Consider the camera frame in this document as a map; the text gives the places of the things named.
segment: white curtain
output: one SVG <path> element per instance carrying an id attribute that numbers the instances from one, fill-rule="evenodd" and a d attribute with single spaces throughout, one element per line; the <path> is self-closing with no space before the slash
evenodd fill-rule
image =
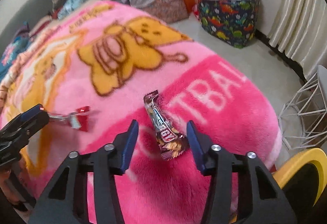
<path id="1" fill-rule="evenodd" d="M 269 44 L 298 62 L 309 79 L 317 65 L 327 67 L 325 0 L 282 0 L 268 37 Z"/>

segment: fluffy blanket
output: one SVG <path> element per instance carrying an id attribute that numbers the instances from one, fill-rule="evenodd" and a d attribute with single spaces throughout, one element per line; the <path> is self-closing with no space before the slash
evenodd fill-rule
<path id="1" fill-rule="evenodd" d="M 143 96 L 156 89 L 180 131 L 191 119 L 228 151 L 254 151 L 273 165 L 281 147 L 277 118 L 243 74 L 148 14 L 103 1 L 41 35 L 1 83 L 2 127 L 38 103 L 62 114 L 91 107 L 88 132 L 50 123 L 22 150 L 34 195 L 70 151 L 95 151 L 136 119 L 130 168 L 116 177 L 126 223 L 198 223 L 210 179 L 196 170 L 190 151 L 170 161 L 160 158 L 143 105 Z M 88 184 L 89 217 L 96 223 L 92 175 Z M 233 185 L 232 210 L 236 205 Z"/>

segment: floor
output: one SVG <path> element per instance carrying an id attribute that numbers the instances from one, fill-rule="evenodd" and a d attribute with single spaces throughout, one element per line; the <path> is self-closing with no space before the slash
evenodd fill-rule
<path id="1" fill-rule="evenodd" d="M 283 104 L 289 101 L 301 87 L 297 74 L 257 39 L 241 50 L 231 47 L 208 35 L 193 15 L 189 19 L 171 26 L 215 51 L 245 74 L 269 99 L 276 114 L 280 113 Z M 275 162 L 276 168 L 280 168 L 294 154 L 294 151 L 288 151 L 283 144 L 281 153 Z"/>

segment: laundry basket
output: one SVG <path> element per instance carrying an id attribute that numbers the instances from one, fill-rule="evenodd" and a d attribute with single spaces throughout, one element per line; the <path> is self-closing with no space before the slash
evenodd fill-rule
<path id="1" fill-rule="evenodd" d="M 243 48 L 254 37 L 260 0 L 197 0 L 199 18 L 209 34 Z"/>

